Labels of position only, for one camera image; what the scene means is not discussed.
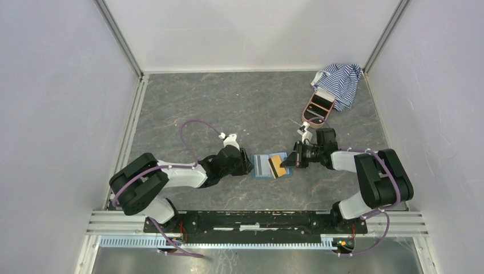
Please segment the gray tabletop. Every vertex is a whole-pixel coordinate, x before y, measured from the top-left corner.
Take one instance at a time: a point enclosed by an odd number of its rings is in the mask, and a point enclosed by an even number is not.
[[[172,163],[193,162],[179,137],[180,126],[200,118],[226,134],[237,133],[248,154],[290,152],[301,115],[313,90],[316,72],[227,72],[151,75],[132,144],[130,160],[144,152]],[[386,148],[370,92],[360,80],[351,109],[333,110],[328,119],[340,147]],[[217,134],[203,124],[184,129],[200,158],[223,147]],[[166,188],[161,195],[178,210],[328,210],[334,202],[358,191],[350,172],[327,170],[319,164],[294,169],[293,176],[254,179],[227,176],[203,189]]]

